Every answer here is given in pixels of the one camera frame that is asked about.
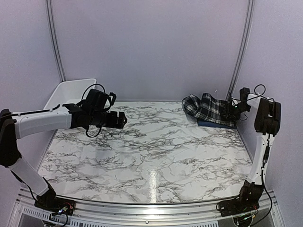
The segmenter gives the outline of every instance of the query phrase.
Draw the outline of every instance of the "white marble table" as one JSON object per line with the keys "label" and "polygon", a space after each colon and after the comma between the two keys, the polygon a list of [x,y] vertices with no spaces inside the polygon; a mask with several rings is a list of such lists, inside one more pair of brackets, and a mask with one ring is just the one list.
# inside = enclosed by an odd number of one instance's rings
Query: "white marble table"
{"label": "white marble table", "polygon": [[123,203],[204,201],[239,193],[251,162],[236,130],[197,126],[181,103],[118,102],[123,130],[58,131],[39,173],[60,195]]}

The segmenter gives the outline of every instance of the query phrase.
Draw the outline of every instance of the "white wall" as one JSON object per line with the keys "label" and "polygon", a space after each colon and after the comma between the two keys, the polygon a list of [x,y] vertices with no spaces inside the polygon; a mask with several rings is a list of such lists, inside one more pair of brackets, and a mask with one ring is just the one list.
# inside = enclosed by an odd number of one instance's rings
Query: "white wall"
{"label": "white wall", "polygon": [[[266,85],[282,104],[281,129],[271,150],[266,184],[274,189],[287,227],[301,227],[303,205],[303,3],[256,1],[252,31],[235,94]],[[255,111],[239,131],[254,155]]]}
{"label": "white wall", "polygon": [[[58,85],[59,75],[51,49],[43,0],[0,1],[0,110],[41,109]],[[18,147],[34,167],[51,133],[18,141]],[[7,226],[19,183],[0,166],[0,226]]]}
{"label": "white wall", "polygon": [[247,0],[53,0],[68,80],[96,78],[119,100],[225,99]]}

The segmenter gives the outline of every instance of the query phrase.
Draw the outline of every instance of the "plaid cloth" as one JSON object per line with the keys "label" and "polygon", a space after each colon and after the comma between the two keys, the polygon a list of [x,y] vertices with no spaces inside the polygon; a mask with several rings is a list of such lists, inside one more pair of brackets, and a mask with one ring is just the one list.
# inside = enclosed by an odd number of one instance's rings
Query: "plaid cloth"
{"label": "plaid cloth", "polygon": [[182,103],[184,111],[198,120],[223,124],[229,127],[235,126],[235,122],[229,121],[220,115],[224,110],[226,101],[216,100],[209,93],[204,93],[201,100],[195,95],[187,96],[182,100]]}

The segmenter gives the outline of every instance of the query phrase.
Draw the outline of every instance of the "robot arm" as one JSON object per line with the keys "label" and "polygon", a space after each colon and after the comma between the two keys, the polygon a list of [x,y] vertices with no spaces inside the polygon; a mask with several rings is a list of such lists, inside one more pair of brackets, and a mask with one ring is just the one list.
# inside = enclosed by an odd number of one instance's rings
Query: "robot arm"
{"label": "robot arm", "polygon": [[[233,104],[233,102],[228,102],[226,104],[225,116],[239,119],[241,112],[250,111],[251,107],[256,108],[257,115],[254,126],[259,135],[257,136],[257,145],[252,168],[247,180],[240,190],[239,196],[235,199],[218,203],[218,210],[221,212],[222,217],[237,215],[259,208],[258,201],[265,188],[264,181],[270,149],[273,145],[275,136],[280,129],[280,103],[275,102],[272,98],[266,99],[260,94],[252,94],[248,88],[240,90],[240,99],[239,103]],[[252,217],[249,217],[247,222],[238,223],[237,226],[249,226],[251,218]]]}
{"label": "robot arm", "polygon": [[0,165],[8,168],[21,182],[37,194],[35,206],[56,211],[67,202],[56,197],[51,185],[40,176],[22,157],[17,148],[17,139],[27,135],[56,129],[72,129],[90,125],[96,127],[123,128],[127,123],[124,112],[110,112],[116,95],[107,95],[91,89],[87,98],[78,104],[58,105],[54,109],[25,113],[11,113],[8,109],[0,113]]}

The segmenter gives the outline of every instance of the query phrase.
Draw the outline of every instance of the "white plastic bin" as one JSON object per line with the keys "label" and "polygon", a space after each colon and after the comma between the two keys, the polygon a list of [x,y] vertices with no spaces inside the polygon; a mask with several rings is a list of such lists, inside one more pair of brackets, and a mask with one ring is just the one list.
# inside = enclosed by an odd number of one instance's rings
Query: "white plastic bin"
{"label": "white plastic bin", "polygon": [[78,103],[87,87],[96,84],[96,82],[96,79],[79,79],[60,83],[46,103],[44,109],[54,108],[58,104]]}

